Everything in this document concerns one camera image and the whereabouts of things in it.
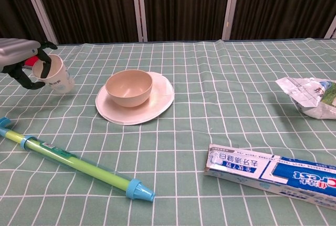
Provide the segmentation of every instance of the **bowl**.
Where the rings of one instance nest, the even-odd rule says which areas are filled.
[[[111,99],[122,107],[143,104],[151,94],[152,77],[145,71],[130,69],[112,75],[105,83]]]

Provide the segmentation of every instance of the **table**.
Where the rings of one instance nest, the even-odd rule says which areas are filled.
[[[26,90],[1,74],[0,117],[13,120],[16,132],[142,180],[156,198],[131,201],[0,138],[0,225],[336,225],[332,210],[203,176],[209,143],[335,165],[335,120],[303,115],[275,80],[336,80],[336,40],[83,44],[48,52],[69,67],[74,92]],[[107,122],[96,95],[111,74],[132,68],[168,78],[174,103],[141,125]]]

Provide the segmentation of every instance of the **white plate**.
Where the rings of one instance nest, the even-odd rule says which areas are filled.
[[[96,108],[99,114],[115,124],[136,125],[147,122],[167,110],[174,100],[172,84],[161,74],[148,73],[153,78],[153,87],[147,101],[133,108],[121,107],[109,98],[104,85],[96,97]]]

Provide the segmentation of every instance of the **black curtain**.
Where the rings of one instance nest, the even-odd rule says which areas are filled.
[[[137,42],[133,0],[42,0],[60,44]]]
[[[231,39],[324,38],[336,0],[237,0]]]
[[[148,41],[221,39],[227,0],[144,0]]]
[[[0,0],[0,38],[46,41],[30,0]]]

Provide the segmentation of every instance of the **crest toothpaste box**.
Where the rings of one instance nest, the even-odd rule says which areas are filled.
[[[210,144],[204,174],[336,210],[336,166]]]

